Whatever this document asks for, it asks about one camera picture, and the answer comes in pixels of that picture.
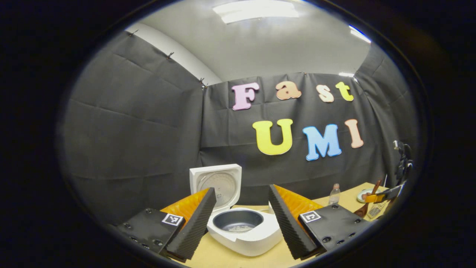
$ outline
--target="yellow letter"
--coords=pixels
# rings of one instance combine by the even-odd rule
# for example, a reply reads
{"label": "yellow letter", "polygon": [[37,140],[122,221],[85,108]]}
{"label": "yellow letter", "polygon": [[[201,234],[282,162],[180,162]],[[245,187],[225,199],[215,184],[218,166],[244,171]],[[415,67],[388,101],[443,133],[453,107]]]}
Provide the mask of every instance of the yellow letter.
{"label": "yellow letter", "polygon": [[330,92],[330,89],[326,85],[317,85],[317,92],[319,92],[319,98],[325,103],[331,103],[334,101],[334,96]]}
{"label": "yellow letter", "polygon": [[266,155],[282,155],[291,149],[293,145],[293,137],[291,134],[291,119],[280,119],[278,125],[281,126],[283,133],[283,143],[274,145],[271,142],[271,130],[273,125],[271,121],[258,121],[253,123],[253,128],[256,129],[256,143],[258,149]]}
{"label": "yellow letter", "polygon": [[350,146],[352,148],[359,148],[360,146],[364,145],[364,141],[360,138],[360,134],[357,128],[357,120],[349,119],[344,122],[346,126],[349,128],[350,137],[352,138],[352,143]]}
{"label": "yellow letter", "polygon": [[339,82],[336,87],[340,90],[340,94],[344,98],[344,100],[351,102],[354,100],[354,96],[350,95],[347,90],[350,90],[349,86],[346,86],[344,82]]}
{"label": "yellow letter", "polygon": [[278,90],[278,92],[276,92],[276,97],[280,100],[299,98],[302,94],[298,87],[296,87],[296,84],[291,81],[284,81],[277,84],[276,89]]}

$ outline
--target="small dish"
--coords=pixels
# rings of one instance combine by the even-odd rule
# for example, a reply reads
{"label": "small dish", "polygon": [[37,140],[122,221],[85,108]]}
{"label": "small dish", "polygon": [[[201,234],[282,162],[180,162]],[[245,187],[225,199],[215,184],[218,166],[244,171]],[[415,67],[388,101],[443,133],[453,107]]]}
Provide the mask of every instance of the small dish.
{"label": "small dish", "polygon": [[[360,193],[358,193],[357,195],[357,200],[360,202],[360,203],[365,203],[365,199],[362,199],[362,195],[363,194],[371,194],[372,193],[372,190],[374,190],[373,188],[370,188],[370,189],[365,189],[365,190],[362,190]],[[382,191],[380,189],[377,189],[377,191],[375,192],[376,194],[378,193],[381,193]]]}

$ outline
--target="foam letter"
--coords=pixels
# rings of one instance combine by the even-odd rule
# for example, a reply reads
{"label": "foam letter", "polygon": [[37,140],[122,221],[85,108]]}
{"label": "foam letter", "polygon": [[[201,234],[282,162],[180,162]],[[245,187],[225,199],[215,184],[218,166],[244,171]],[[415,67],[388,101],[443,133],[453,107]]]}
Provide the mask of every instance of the foam letter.
{"label": "foam letter", "polygon": [[258,149],[266,155],[282,155],[291,149],[293,145],[293,137],[291,134],[291,119],[279,119],[278,125],[281,126],[283,133],[283,143],[274,145],[271,142],[271,130],[273,125],[271,121],[258,121],[253,123],[253,128],[256,129],[256,143]]}
{"label": "foam letter", "polygon": [[327,155],[336,156],[340,155],[342,150],[339,148],[339,140],[337,140],[337,125],[328,124],[324,132],[324,138],[319,130],[313,126],[305,127],[302,132],[307,136],[307,144],[309,146],[309,154],[306,156],[308,161],[316,160],[319,158],[316,149],[322,157]]}
{"label": "foam letter", "polygon": [[347,127],[349,127],[350,137],[352,138],[352,144],[350,145],[352,148],[359,148],[360,146],[364,145],[364,141],[360,138],[360,134],[357,128],[357,120],[356,119],[349,119],[344,122]]}
{"label": "foam letter", "polygon": [[339,82],[336,87],[340,90],[340,94],[344,100],[351,102],[354,100],[354,96],[350,95],[347,90],[350,90],[349,86],[345,85],[344,82]]}
{"label": "foam letter", "polygon": [[317,92],[319,92],[319,98],[325,103],[331,103],[334,101],[334,96],[330,92],[329,87],[326,85],[317,85]]}
{"label": "foam letter", "polygon": [[232,87],[231,90],[235,92],[235,105],[233,106],[233,110],[249,109],[251,103],[248,103],[246,99],[250,101],[255,100],[255,90],[258,89],[259,85],[256,82]]}
{"label": "foam letter", "polygon": [[298,87],[296,87],[296,84],[291,81],[284,81],[277,84],[276,89],[278,90],[278,92],[276,92],[276,97],[280,100],[299,98],[302,94]]}

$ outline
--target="fluorescent light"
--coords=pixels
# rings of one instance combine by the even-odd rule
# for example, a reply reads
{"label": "fluorescent light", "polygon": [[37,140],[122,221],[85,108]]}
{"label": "fluorescent light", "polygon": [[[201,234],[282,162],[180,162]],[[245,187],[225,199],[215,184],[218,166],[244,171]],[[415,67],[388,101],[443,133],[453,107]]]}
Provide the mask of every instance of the fluorescent light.
{"label": "fluorescent light", "polygon": [[353,73],[348,73],[348,72],[340,72],[339,75],[340,76],[347,76],[347,77],[354,77]]}
{"label": "fluorescent light", "polygon": [[357,30],[356,28],[352,27],[349,25],[349,28],[350,28],[350,33],[352,35],[355,35],[357,37],[359,37],[360,39],[364,40],[365,42],[367,43],[372,43],[372,41],[370,41],[369,38],[367,38],[363,33],[361,33],[359,30]]}
{"label": "fluorescent light", "polygon": [[214,7],[213,11],[226,24],[265,17],[299,17],[292,3],[276,0],[237,1]]}

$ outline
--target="wooden spoon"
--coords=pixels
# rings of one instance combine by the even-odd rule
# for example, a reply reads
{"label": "wooden spoon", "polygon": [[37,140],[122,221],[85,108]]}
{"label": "wooden spoon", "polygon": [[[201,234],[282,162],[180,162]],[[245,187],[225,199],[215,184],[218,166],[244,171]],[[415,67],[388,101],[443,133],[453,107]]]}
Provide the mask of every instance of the wooden spoon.
{"label": "wooden spoon", "polygon": [[[377,191],[377,189],[378,189],[378,187],[380,186],[381,183],[382,183],[382,180],[377,181],[377,183],[374,186],[374,189],[372,190],[371,195],[375,194],[375,192]],[[365,203],[365,205],[363,207],[359,208],[358,210],[356,210],[354,212],[354,214],[363,218],[365,216],[365,214],[367,214],[367,210],[368,210],[368,203]]]}

